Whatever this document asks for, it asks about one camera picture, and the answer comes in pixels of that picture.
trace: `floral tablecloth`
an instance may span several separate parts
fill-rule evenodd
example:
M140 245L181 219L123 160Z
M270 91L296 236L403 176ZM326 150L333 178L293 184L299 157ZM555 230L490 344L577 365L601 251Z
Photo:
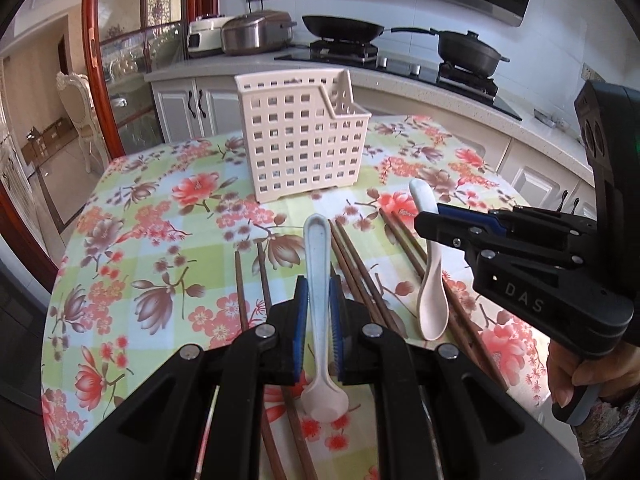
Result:
M253 326L266 316L255 241L266 248L277 303L292 296L296 276L305 273L305 219L314 212L334 219L348 230L407 338L426 345L416 320L418 279L378 208L411 226L417 211L408 183L416 176L441 202L482 211L524 204L475 151L428 117L372 118L360 176L350 188L259 205L245 157L241 135L231 134L159 146L107 168L78 219L47 317L42 411L56 464L180 346L231 343L240 330L235 250L242 254L241 307ZM548 396L548 338L477 296L462 252L444 249L445 279L497 360L509 393L532 412ZM296 398L314 373L309 335L307 341ZM377 479L370 389L345 390L350 410L331 424L309 418L296 400L318 476ZM279 389L267 387L264 400L287 476L301 478ZM261 460L262 476L270 478Z

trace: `finger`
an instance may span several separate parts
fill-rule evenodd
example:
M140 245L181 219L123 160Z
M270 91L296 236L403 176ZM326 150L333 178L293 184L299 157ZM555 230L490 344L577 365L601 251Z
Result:
M631 345L619 345L606 357L598 361L584 361L572 375L574 386L601 384L613 381L637 367L637 348Z
M546 371L551 398L564 408L574 396L574 386L571 384L571 375L562 370L551 358L546 361Z
M640 384L640 373L625 374L622 377L604 383L600 390L600 397L616 396L620 392L637 387L638 384Z
M553 359L557 366L562 368L569 376L572 376L580 364L580 358L569 352L561 344L552 341L549 343L549 357Z

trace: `ceramic spoon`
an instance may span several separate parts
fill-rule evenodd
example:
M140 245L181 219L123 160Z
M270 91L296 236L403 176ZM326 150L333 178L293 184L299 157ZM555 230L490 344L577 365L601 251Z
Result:
M425 181L414 178L409 190L418 211L438 212L438 204ZM422 337L427 341L439 338L449 322L449 303L442 285L442 248L437 242L427 240L427 268L418 292L418 319Z
M329 377L330 247L329 222L322 215L311 215L305 222L305 252L316 376L300 400L305 411L318 422L333 422L349 409L349 397Z

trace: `tiled floor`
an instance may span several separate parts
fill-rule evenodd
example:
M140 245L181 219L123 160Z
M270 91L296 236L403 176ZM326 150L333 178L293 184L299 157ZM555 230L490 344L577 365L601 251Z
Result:
M44 162L39 168L40 175L34 173L29 177L42 237L56 265L65 254L84 203L100 180L102 167L94 156L91 167L91 173L84 170L76 139Z

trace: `sleeve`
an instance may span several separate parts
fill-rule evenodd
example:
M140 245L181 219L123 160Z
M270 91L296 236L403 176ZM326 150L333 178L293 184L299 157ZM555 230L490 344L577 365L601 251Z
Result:
M640 390L621 406L598 400L587 420L572 427L587 479L593 478L612 455L640 412Z

